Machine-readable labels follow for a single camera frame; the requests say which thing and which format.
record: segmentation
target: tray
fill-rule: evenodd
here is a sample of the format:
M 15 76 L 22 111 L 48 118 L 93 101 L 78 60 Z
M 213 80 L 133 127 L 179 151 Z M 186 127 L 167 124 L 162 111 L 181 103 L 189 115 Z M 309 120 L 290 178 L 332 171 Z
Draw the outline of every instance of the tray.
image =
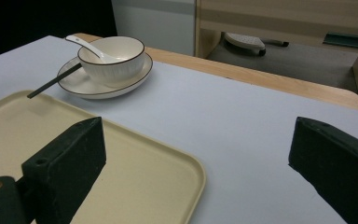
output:
M 72 124 L 95 117 L 29 91 L 0 101 L 0 175 L 21 164 Z M 104 120 L 107 162 L 72 223 L 187 223 L 206 176 L 197 159 Z

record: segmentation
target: white plate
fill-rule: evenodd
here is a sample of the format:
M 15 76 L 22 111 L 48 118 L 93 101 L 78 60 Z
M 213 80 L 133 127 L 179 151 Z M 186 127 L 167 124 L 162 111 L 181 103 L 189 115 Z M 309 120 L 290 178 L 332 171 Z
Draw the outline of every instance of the white plate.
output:
M 58 76 L 73 67 L 75 64 L 80 63 L 79 59 L 75 57 L 68 63 L 66 63 L 59 71 Z M 153 60 L 146 53 L 144 67 L 142 71 L 132 79 L 131 84 L 122 88 L 107 87 L 95 83 L 86 74 L 81 67 L 77 69 L 73 74 L 64 78 L 59 82 L 60 86 L 69 93 L 85 98 L 85 99 L 107 99 L 125 94 L 129 91 L 133 91 L 139 87 L 148 78 L 149 72 L 153 67 Z

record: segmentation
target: black chopstick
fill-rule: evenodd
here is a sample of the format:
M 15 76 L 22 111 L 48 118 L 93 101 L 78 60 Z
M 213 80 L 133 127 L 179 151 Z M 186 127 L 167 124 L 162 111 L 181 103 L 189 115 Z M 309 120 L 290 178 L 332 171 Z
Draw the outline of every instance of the black chopstick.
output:
M 61 79 L 71 75 L 73 72 L 75 72 L 75 70 L 79 69 L 80 67 L 81 67 L 81 63 L 77 63 L 75 66 L 73 66 L 70 69 L 66 70 L 61 75 L 53 78 L 50 82 L 46 83 L 45 85 L 43 85 L 42 87 L 40 87 L 36 91 L 33 91 L 30 94 L 28 94 L 27 97 L 32 99 L 34 96 L 36 96 L 40 92 L 44 91 L 48 87 L 50 87 L 50 86 L 54 85 L 55 83 L 59 82 Z

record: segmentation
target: spoon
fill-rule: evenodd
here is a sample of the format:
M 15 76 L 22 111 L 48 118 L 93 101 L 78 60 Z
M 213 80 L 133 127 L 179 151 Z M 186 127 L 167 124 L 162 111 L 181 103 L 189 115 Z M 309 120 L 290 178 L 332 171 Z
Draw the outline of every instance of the spoon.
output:
M 103 53 L 100 49 L 95 48 L 89 42 L 85 41 L 82 38 L 79 38 L 75 35 L 68 35 L 65 39 L 88 49 L 89 51 L 94 53 L 98 58 L 100 58 L 101 61 L 103 61 L 103 63 L 116 63 L 117 62 L 116 58 L 114 58 L 106 53 Z

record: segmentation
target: white bowl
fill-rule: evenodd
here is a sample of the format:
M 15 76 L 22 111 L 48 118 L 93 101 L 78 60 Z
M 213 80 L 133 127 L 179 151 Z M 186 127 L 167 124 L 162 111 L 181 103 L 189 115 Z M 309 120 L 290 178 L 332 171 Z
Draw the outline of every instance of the white bowl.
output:
M 120 88 L 141 72 L 145 61 L 145 45 L 138 39 L 112 36 L 91 42 L 91 45 L 113 57 L 116 62 L 104 63 L 86 48 L 77 53 L 91 80 L 108 87 Z

